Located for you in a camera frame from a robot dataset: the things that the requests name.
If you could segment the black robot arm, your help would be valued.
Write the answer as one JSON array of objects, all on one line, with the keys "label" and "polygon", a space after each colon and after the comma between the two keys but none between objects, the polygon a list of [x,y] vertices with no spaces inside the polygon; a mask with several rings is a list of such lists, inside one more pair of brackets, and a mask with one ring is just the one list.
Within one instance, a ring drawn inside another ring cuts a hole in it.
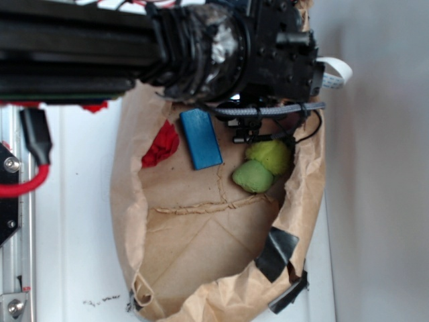
[{"label": "black robot arm", "polygon": [[1,2],[1,100],[87,104],[137,81],[170,101],[306,102],[325,66],[293,1],[205,1],[145,13]]}]

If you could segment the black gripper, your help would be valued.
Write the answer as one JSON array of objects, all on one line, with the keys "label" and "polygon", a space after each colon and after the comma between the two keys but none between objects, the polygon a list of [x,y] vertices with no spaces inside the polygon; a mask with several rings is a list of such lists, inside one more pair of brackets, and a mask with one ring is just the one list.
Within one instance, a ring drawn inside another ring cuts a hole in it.
[{"label": "black gripper", "polygon": [[297,1],[235,1],[234,9],[246,41],[236,93],[297,102],[317,96],[325,65]]}]

